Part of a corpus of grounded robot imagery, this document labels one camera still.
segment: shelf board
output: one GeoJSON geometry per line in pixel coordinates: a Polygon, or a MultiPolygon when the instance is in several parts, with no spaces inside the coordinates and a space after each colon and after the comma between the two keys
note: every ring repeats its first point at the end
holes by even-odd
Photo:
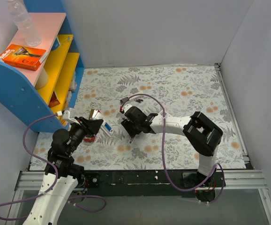
{"type": "Polygon", "coordinates": [[[62,66],[60,72],[60,76],[54,88],[60,104],[51,108],[53,113],[63,110],[78,58],[79,53],[68,53],[66,56],[64,65],[62,66]]]}
{"type": "Polygon", "coordinates": [[[77,67],[75,69],[75,72],[76,72],[76,83],[77,83],[77,88],[76,88],[76,91],[75,92],[72,92],[72,97],[71,97],[71,100],[70,100],[70,103],[69,103],[69,107],[70,108],[74,108],[75,106],[75,102],[77,100],[77,96],[78,96],[78,91],[79,91],[79,88],[80,88],[80,84],[81,84],[81,81],[83,79],[83,72],[84,72],[84,68],[83,67],[77,67]]]}
{"type": "MultiPolygon", "coordinates": [[[[42,43],[35,46],[35,48],[44,49],[50,52],[56,36],[65,20],[66,13],[29,13],[29,15],[42,37],[42,43]]],[[[9,44],[28,46],[22,32],[19,30],[9,44]]],[[[16,69],[23,73],[30,83],[35,86],[44,64],[45,61],[37,69],[37,71],[17,67],[16,69]]]]}
{"type": "MultiPolygon", "coordinates": [[[[62,43],[68,37],[72,38],[73,35],[61,34],[61,35],[58,35],[57,37],[59,38],[60,43],[62,43]]],[[[46,73],[48,74],[49,80],[48,80],[48,83],[44,87],[42,87],[41,89],[38,89],[38,93],[46,102],[46,104],[49,104],[54,87],[59,78],[61,68],[64,64],[66,55],[71,45],[71,42],[72,40],[63,43],[56,50],[51,51],[50,54],[48,55],[47,61],[44,65],[44,69],[46,73]]]]}

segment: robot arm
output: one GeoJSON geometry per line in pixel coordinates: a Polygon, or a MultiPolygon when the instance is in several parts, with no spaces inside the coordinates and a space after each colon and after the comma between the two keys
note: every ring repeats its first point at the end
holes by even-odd
{"type": "MultiPolygon", "coordinates": [[[[146,116],[139,108],[130,104],[122,111],[126,119],[121,123],[131,138],[144,132],[163,132],[163,116],[151,113],[146,116]]],[[[199,153],[198,173],[207,176],[216,163],[216,153],[223,135],[222,130],[202,112],[192,116],[172,117],[166,115],[166,133],[186,136],[199,153]]]]}
{"type": "Polygon", "coordinates": [[[72,123],[70,131],[59,129],[53,134],[51,148],[48,151],[48,161],[58,169],[59,177],[53,189],[45,191],[55,181],[55,171],[47,165],[39,194],[24,225],[56,225],[60,213],[75,187],[83,187],[87,174],[83,166],[74,164],[71,156],[85,137],[94,137],[98,133],[103,119],[92,117],[74,117],[73,109],[64,112],[63,119],[72,123]]]}

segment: plastic water bottle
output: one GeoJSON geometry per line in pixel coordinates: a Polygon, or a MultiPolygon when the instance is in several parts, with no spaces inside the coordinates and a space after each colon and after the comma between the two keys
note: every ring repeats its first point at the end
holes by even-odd
{"type": "Polygon", "coordinates": [[[27,9],[18,0],[7,0],[8,9],[15,25],[24,35],[25,41],[29,46],[37,46],[42,42],[38,30],[32,22],[27,9]]]}

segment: orange box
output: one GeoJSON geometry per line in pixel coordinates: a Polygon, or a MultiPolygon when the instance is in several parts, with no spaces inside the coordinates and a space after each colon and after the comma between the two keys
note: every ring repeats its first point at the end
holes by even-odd
{"type": "Polygon", "coordinates": [[[48,53],[38,48],[24,47],[11,44],[0,58],[13,67],[36,71],[42,64],[48,53]]]}
{"type": "Polygon", "coordinates": [[[54,107],[54,106],[56,106],[56,105],[59,105],[59,104],[60,104],[60,101],[59,101],[59,99],[58,99],[58,97],[57,97],[55,91],[53,91],[48,106],[49,106],[50,108],[52,108],[52,107],[54,107]]]}

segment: floral mat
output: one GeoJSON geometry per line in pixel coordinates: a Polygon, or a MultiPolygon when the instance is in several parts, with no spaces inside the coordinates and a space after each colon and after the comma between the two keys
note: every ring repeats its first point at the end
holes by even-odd
{"type": "MultiPolygon", "coordinates": [[[[78,93],[77,116],[88,118],[99,109],[114,133],[100,131],[92,145],[80,144],[73,153],[75,163],[86,170],[162,169],[161,134],[140,134],[129,144],[122,127],[120,99],[139,91],[159,99],[166,112],[175,117],[201,111],[222,128],[224,135],[217,161],[224,168],[245,168],[242,149],[214,67],[136,67],[86,69],[78,93]]],[[[151,99],[132,103],[146,115],[160,112],[151,99]]],[[[40,133],[34,153],[47,158],[52,134],[40,133]]],[[[166,135],[168,169],[197,169],[199,154],[184,136],[166,135]]],[[[30,170],[43,170],[45,163],[32,157],[30,170]]]]}

